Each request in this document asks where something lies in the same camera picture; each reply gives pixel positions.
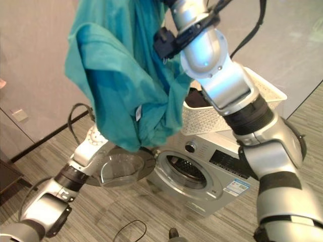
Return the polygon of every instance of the silver washing machine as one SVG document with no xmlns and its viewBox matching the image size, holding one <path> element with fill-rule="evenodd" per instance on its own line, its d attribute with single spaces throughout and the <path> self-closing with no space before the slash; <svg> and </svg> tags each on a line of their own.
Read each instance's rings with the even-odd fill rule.
<svg viewBox="0 0 323 242">
<path fill-rule="evenodd" d="M 89 130 L 91 137 L 95 130 Z M 105 150 L 97 172 L 87 181 L 112 188 L 144 177 L 195 212 L 207 216 L 247 192 L 258 181 L 246 161 L 238 159 L 239 146 L 217 133 L 170 137 L 161 147 L 131 153 L 120 147 Z"/>
<path fill-rule="evenodd" d="M 217 133 L 179 132 L 152 149 L 156 165 L 147 179 L 195 212 L 211 215 L 258 183 L 238 148 Z"/>
</svg>

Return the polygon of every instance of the wall outlet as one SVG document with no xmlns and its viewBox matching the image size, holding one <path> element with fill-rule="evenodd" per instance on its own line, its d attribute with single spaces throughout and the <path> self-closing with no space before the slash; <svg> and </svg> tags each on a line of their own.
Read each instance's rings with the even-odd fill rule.
<svg viewBox="0 0 323 242">
<path fill-rule="evenodd" d="M 28 115 L 26 112 L 22 109 L 19 109 L 18 111 L 15 111 L 12 116 L 15 118 L 16 121 L 21 122 L 28 118 Z"/>
</svg>

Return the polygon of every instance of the teal shirt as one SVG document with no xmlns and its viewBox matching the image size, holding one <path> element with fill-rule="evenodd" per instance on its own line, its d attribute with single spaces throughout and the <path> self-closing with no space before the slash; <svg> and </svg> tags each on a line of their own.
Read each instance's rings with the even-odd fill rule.
<svg viewBox="0 0 323 242">
<path fill-rule="evenodd" d="M 102 135 L 129 151 L 162 145 L 182 125 L 191 79 L 178 56 L 163 64 L 153 49 L 165 10 L 158 0 L 83 0 L 69 35 L 66 76 L 91 101 Z"/>
</svg>

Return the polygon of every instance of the plastic basket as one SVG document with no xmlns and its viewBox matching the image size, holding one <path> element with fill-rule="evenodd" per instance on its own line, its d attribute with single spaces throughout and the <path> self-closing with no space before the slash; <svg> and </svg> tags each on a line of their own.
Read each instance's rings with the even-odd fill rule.
<svg viewBox="0 0 323 242">
<path fill-rule="evenodd" d="M 246 67 L 244 69 L 252 77 L 255 86 L 271 109 L 275 109 L 281 101 L 287 99 L 285 93 L 257 73 Z M 191 86 L 198 88 L 196 82 L 193 82 Z M 184 135 L 197 135 L 231 129 L 213 107 L 192 108 L 184 102 L 182 117 L 183 128 L 181 132 Z"/>
</svg>

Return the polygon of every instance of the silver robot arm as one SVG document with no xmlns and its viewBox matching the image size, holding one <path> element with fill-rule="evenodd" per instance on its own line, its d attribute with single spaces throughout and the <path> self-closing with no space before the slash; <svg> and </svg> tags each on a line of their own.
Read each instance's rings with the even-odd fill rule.
<svg viewBox="0 0 323 242">
<path fill-rule="evenodd" d="M 248 161 L 260 181 L 255 240 L 322 241 L 322 208 L 298 171 L 306 153 L 302 136 L 268 107 L 253 83 L 259 76 L 230 59 L 226 40 L 214 24 L 205 27 L 203 20 L 210 13 L 204 0 L 163 2 L 171 9 L 178 38 L 170 40 L 174 37 L 166 29 L 159 32 L 155 48 L 161 52 L 157 53 L 172 57 L 172 53 L 163 55 L 161 48 L 169 40 L 170 46 L 184 46 L 183 69 L 201 84 L 204 96 L 232 128 L 241 146 L 240 159 Z M 182 45 L 182 38 L 194 32 L 198 35 Z"/>
<path fill-rule="evenodd" d="M 79 190 L 115 145 L 106 140 L 94 125 L 66 166 L 50 179 L 26 206 L 18 223 L 0 231 L 1 242 L 37 242 L 57 235 L 72 211 Z"/>
</svg>

